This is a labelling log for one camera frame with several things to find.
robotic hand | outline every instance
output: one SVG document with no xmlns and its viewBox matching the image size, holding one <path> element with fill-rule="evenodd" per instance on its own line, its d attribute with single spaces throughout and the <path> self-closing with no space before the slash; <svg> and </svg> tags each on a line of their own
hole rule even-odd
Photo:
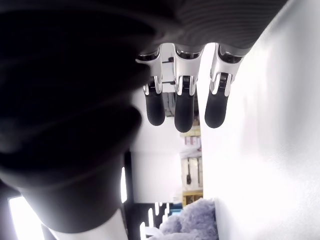
<svg viewBox="0 0 320 240">
<path fill-rule="evenodd" d="M 25 2 L 0 3 L 0 179 L 59 240 L 125 240 L 123 156 L 141 124 L 130 99 L 144 85 L 148 119 L 163 123 L 159 46 L 174 44 L 174 122 L 187 132 L 203 48 L 218 43 L 205 111 L 217 128 L 243 57 L 287 0 Z"/>
<path fill-rule="evenodd" d="M 185 133 L 189 131 L 194 120 L 194 99 L 198 73 L 204 45 L 191 47 L 174 44 L 174 80 L 175 80 L 175 116 L 176 129 Z M 210 128 L 220 127 L 226 117 L 228 97 L 240 64 L 248 49 L 237 49 L 227 45 L 216 44 L 210 86 L 207 99 L 205 122 Z M 143 86 L 146 100 L 147 117 L 154 126 L 165 120 L 162 97 L 162 62 L 160 47 L 151 53 L 139 54 L 136 61 L 150 67 L 150 81 Z"/>
</svg>

plush toy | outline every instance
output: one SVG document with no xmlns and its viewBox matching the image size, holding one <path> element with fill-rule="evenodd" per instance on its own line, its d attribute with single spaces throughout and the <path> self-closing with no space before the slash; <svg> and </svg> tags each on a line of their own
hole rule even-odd
<svg viewBox="0 0 320 240">
<path fill-rule="evenodd" d="M 157 236 L 148 240 L 218 240 L 215 203 L 199 199 L 179 215 L 170 216 Z"/>
</svg>

